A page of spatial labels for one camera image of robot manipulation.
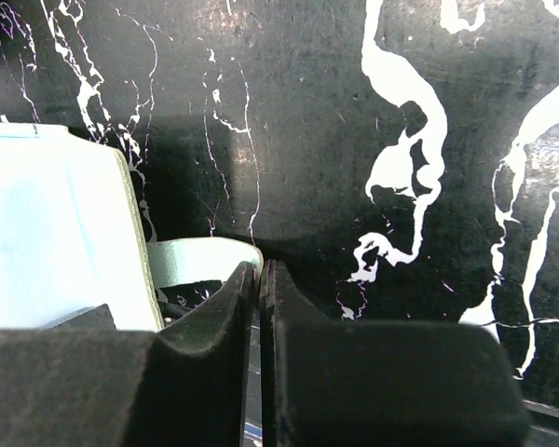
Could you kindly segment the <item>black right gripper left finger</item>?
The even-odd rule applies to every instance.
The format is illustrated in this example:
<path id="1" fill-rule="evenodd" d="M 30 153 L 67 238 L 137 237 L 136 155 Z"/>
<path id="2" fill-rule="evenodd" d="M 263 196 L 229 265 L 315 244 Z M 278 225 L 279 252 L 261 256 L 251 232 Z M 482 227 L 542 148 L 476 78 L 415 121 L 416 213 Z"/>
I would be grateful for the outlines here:
<path id="1" fill-rule="evenodd" d="M 237 446 L 253 269 L 161 332 L 0 331 L 0 446 Z"/>

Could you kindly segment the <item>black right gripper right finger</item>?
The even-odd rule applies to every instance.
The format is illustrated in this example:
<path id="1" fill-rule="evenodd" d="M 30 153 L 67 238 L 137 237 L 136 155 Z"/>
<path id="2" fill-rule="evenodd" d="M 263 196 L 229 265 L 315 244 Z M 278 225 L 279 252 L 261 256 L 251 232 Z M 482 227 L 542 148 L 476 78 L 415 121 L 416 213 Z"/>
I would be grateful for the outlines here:
<path id="1" fill-rule="evenodd" d="M 269 262 L 260 295 L 267 446 L 520 446 L 530 417 L 501 346 L 447 322 L 339 321 Z"/>

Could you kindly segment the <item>green card holder wallet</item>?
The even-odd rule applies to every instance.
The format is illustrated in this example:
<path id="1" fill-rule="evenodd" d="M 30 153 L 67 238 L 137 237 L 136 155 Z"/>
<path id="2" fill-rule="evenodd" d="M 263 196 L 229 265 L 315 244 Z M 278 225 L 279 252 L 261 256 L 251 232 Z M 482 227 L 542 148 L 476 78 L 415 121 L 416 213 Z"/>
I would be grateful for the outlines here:
<path id="1" fill-rule="evenodd" d="M 254 246 L 149 242 L 125 157 L 60 125 L 0 123 L 0 329 L 44 329 L 107 305 L 122 331 L 158 332 L 161 288 L 225 281 Z"/>

